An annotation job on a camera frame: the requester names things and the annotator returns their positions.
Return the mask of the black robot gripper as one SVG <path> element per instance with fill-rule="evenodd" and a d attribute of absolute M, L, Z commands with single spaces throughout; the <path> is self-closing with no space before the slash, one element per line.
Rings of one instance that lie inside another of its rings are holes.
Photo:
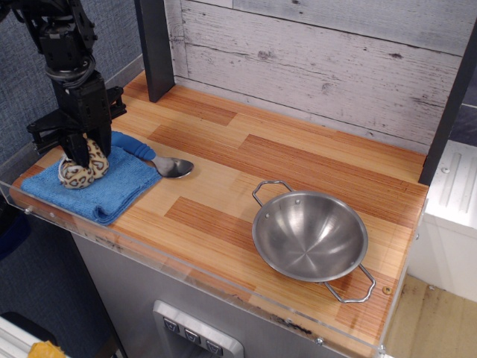
<path fill-rule="evenodd" d="M 86 138 L 96 142 L 105 157 L 111 152 L 112 120 L 126 113 L 122 87 L 105 87 L 104 79 L 94 71 L 88 80 L 74 89 L 53 81 L 58 108 L 30 123 L 35 150 L 43 154 L 62 146 L 66 156 L 82 167 L 89 166 Z"/>

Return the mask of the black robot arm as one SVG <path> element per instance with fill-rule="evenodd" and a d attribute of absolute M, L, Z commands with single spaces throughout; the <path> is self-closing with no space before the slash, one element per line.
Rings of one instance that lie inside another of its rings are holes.
<path fill-rule="evenodd" d="M 61 146 L 84 168 L 90 164 L 87 141 L 104 156 L 111 151 L 112 120 L 126 112 L 122 87 L 106 88 L 96 70 L 94 23 L 80 1 L 2 1 L 1 18 L 13 13 L 25 24 L 45 58 L 58 108 L 27 126 L 38 153 Z"/>

